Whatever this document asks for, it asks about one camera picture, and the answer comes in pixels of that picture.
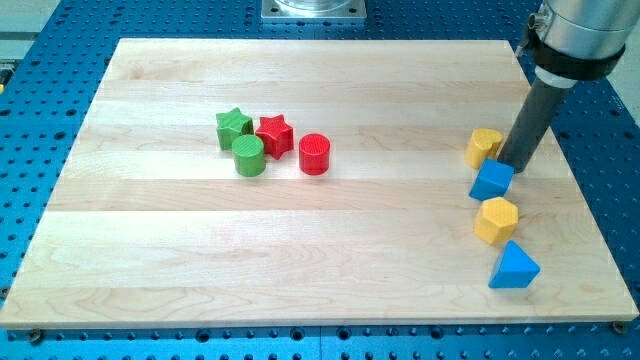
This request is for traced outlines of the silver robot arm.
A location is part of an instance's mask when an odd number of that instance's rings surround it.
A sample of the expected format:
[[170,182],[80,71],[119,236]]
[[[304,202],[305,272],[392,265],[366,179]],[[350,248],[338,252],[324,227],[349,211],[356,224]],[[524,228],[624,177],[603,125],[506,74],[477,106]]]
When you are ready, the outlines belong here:
[[515,54],[530,52],[537,79],[569,89],[608,76],[639,20],[639,0],[543,0]]

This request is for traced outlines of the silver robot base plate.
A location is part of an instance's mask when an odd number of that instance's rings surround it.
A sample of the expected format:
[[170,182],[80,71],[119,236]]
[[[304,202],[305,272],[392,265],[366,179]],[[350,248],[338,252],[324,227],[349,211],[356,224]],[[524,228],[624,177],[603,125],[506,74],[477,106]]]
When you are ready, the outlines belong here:
[[262,0],[264,20],[329,20],[367,17],[364,0]]

